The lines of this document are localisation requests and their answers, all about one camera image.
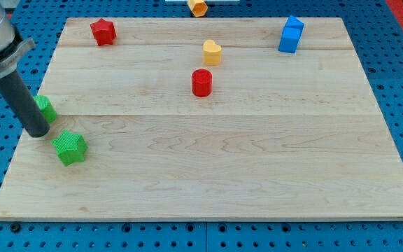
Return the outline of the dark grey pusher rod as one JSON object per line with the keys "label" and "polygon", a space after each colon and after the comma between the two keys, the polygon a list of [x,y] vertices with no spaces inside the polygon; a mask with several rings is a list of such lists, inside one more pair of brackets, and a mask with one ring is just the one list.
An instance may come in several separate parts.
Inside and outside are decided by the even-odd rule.
{"label": "dark grey pusher rod", "polygon": [[29,136],[42,137],[49,132],[49,122],[17,71],[0,78],[0,94]]}

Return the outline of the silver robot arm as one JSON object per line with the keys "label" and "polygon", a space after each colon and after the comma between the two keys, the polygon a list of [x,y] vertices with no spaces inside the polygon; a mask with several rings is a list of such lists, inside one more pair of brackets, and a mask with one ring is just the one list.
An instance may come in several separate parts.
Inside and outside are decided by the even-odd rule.
{"label": "silver robot arm", "polygon": [[50,125],[17,71],[20,59],[34,47],[34,40],[20,35],[0,4],[0,94],[26,132],[42,137]]}

